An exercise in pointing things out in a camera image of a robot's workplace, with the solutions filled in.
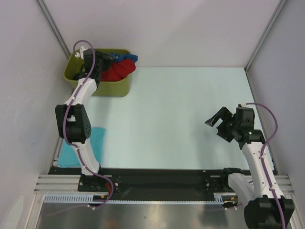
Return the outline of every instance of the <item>purple cable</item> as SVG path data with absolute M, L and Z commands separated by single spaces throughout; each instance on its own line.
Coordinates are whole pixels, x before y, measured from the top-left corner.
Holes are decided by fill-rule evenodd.
M 274 130 L 273 134 L 267 139 L 267 141 L 265 142 L 265 144 L 263 145 L 263 147 L 262 147 L 262 149 L 261 149 L 261 161 L 262 161 L 263 169 L 264 169 L 266 178 L 267 178 L 267 180 L 268 180 L 268 184 L 269 184 L 269 186 L 270 186 L 270 188 L 271 188 L 271 187 L 273 186 L 273 184 L 272 184 L 270 175 L 269 175 L 269 173 L 268 173 L 268 170 L 267 170 L 267 167 L 266 167 L 265 160 L 264 160 L 264 158 L 263 158 L 262 156 L 264 155 L 264 150 L 265 150 L 266 146 L 269 144 L 269 142 L 271 141 L 271 139 L 275 136 L 275 134 L 276 134 L 276 132 L 277 132 L 277 129 L 278 129 L 277 119 L 276 119 L 275 115 L 273 114 L 273 112 L 272 112 L 268 107 L 266 107 L 266 106 L 263 105 L 263 104 L 259 104 L 259 103 L 246 103 L 246 105 L 261 106 L 261 107 L 265 108 L 265 109 L 271 114 L 272 118 L 274 119 L 275 130 Z M 282 222 L 282 229 L 285 229 L 285 228 L 286 228 L 285 218 L 284 218 L 284 213 L 283 213 L 283 210 L 282 210 L 280 201 L 279 201 L 278 198 L 277 198 L 277 195 L 276 195 L 275 190 L 274 190 L 274 189 L 271 189 L 271 192 L 272 192 L 272 194 L 273 194 L 273 196 L 274 196 L 274 198 L 275 198 L 277 208 L 279 209 L 279 212 L 280 212 L 281 222 Z
M 79 40 L 79 41 L 77 41 L 77 42 L 74 44 L 74 46 L 73 46 L 73 53 L 75 53 L 75 47 L 76 47 L 76 45 L 77 45 L 78 43 L 80 43 L 80 42 L 85 42 L 85 43 L 87 43 L 87 44 L 91 47 L 91 49 L 92 49 L 92 54 L 93 54 L 92 67 L 91 67 L 90 71 L 88 72 L 88 74 L 87 74 L 87 76 L 86 76 L 86 78 L 85 78 L 85 80 L 84 80 L 84 82 L 83 82 L 83 84 L 85 84 L 85 83 L 87 82 L 88 78 L 90 77 L 91 73 L 93 72 L 93 69 L 94 69 L 94 66 L 95 66 L 95 51 L 94 51 L 93 46 L 92 46 L 88 41 L 86 41 L 86 40 Z M 83 86 L 83 85 L 80 85 L 80 87 L 76 90 L 76 92 L 75 92 L 74 95 L 73 95 L 74 98 L 76 98 L 76 96 L 77 96 L 77 94 L 80 92 L 82 86 Z M 74 147 L 77 148 L 78 146 L 77 146 L 76 144 L 70 143 L 70 142 L 68 141 L 67 133 L 66 133 L 66 124 L 67 124 L 68 113 L 69 113 L 69 110 L 70 110 L 71 105 L 72 105 L 73 102 L 74 102 L 74 99 L 72 99 L 72 100 L 70 101 L 70 103 L 68 104 L 68 107 L 67 107 L 67 110 L 66 110 L 66 112 L 65 112 L 64 119 L 63 119 L 63 130 L 62 130 L 62 131 L 63 131 L 63 137 L 64 137 L 66 143 L 67 143 L 68 145 L 70 145 L 70 146 L 74 146 Z M 111 196 L 113 195 L 113 183 L 112 183 L 112 181 L 111 181 L 108 177 L 99 175 L 99 174 L 94 173 L 93 171 L 91 171 L 91 170 L 87 167 L 87 165 L 85 165 L 85 163 L 84 163 L 84 161 L 83 161 L 83 159 L 82 159 L 82 157 L 81 157 L 81 152 L 80 152 L 79 149 L 77 149 L 77 154 L 78 154 L 78 157 L 79 157 L 79 159 L 80 159 L 80 161 L 81 161 L 82 166 L 85 166 L 85 168 L 86 168 L 90 173 L 92 173 L 93 175 L 98 176 L 98 177 L 100 177 L 100 178 L 103 178 L 103 179 L 107 180 L 107 181 L 110 183 L 110 185 L 111 185 L 111 192 L 110 192 L 108 198 L 107 198 L 102 204 L 100 204 L 99 206 L 93 207 L 93 209 L 99 209 L 99 208 L 101 208 L 101 207 L 111 198 Z M 73 207 L 70 207 L 70 208 L 63 209 L 63 210 L 58 211 L 58 212 L 54 212 L 54 213 L 51 213 L 51 214 L 46 214 L 46 216 L 53 216 L 53 215 L 56 215 L 56 214 L 65 212 L 65 211 L 70 210 L 70 209 L 73 209 L 73 208 L 86 207 L 86 206 L 87 206 L 87 205 L 76 205 L 76 206 L 73 206 Z

